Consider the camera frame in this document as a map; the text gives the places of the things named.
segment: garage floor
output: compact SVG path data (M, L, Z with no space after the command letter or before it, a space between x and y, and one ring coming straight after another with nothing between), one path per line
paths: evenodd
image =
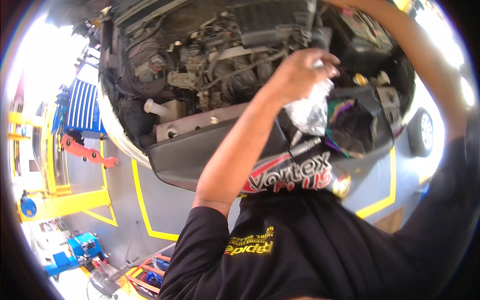
M435 131L436 148L428 158L413 157L405 131L390 154L374 164L365 174L366 179L344 201L344 206L351 211L363 210L368 222L373 223L403 205L404 223L419 201L415 191L419 189L420 182L431 175L441 157L443 124L431 98L425 105L423 103L432 115L434 128L442 128L441 131ZM110 254L111 263L122 266L135 222L138 221L138 224L132 238L130 260L150 255L176 240L192 206L194 194L161 182L150 169L137 165L111 141L103 143L105 157L114 156L121 161L119 167L106 170L112 210L108 206L97 207L64 219L70 231L97 233L105 251ZM85 139L85 146L99 149L100 141ZM64 155L72 193L94 191L102 187L100 165L83 162L81 158L66 152ZM364 163L373 164L368 159ZM238 199L235 201L230 212L230 229L238 216L239 202Z

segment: gray floor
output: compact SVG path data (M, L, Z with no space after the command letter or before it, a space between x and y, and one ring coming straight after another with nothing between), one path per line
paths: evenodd
M132 160L120 151L111 141L106 140L105 157L115 156L120 159L120 166L106 170L108 191L112 202L118 227L107 224L83 212L65 217L65 222L71 231L77 229L84 232L96 232L102 239L105 251L110 254L110 261L122 266L127 250L127 243L136 221L129 259L141 258L158 251L172 243L148 235L144 219L140 210L135 189ZM99 149L99 141L86 140L85 146ZM387 208L366 218L373 222L401 205L405 206L404 221L418 203L418 196L414 195L419 187L418 166L420 161L427 158L412 157L408 147L406 132L400 136L395 145L396 151L396 200ZM83 162L81 158L67 154L67 164L72 192L87 192L99 189L103 185L101 166L90 162ZM366 179L344 201L347 209L357 211L369 206L390 193L390 155L381 157L372 163L372 169L366 172ZM154 173L138 165L138 174L142 195L152 230L165 233L179 234L191 208L193 193L173 186L166 185L156 178ZM233 205L229 216L231 228L239 213L239 201ZM107 206L91 210L106 218L112 219Z

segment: engine bay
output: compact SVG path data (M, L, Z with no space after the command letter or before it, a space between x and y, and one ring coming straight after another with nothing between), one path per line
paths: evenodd
M127 136L145 149L237 118L281 61L307 47L340 58L335 87L357 86L357 73L373 84L385 70L382 84L397 81L396 109L411 101L413 77L391 71L401 60L388 33L362 13L315 0L174 0L144 18L112 16L99 73ZM162 113L147 113L148 102Z

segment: engine cover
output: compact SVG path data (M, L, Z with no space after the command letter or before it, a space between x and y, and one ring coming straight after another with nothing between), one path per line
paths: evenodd
M310 30L316 1L275 0L251 2L230 0L237 31L245 48L276 46L299 28Z

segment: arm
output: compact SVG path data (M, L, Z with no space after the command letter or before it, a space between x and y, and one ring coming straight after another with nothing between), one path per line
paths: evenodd
M313 63L322 59L322 69ZM262 152L281 108L307 96L317 82L336 76L340 61L318 49L294 52L255 95L225 137L198 180L193 207L207 206L228 216L233 200Z
M463 137L466 110L458 70L452 67L415 20L385 0L324 0L343 8L354 7L380 23L401 46L433 96L445 122L445 140Z

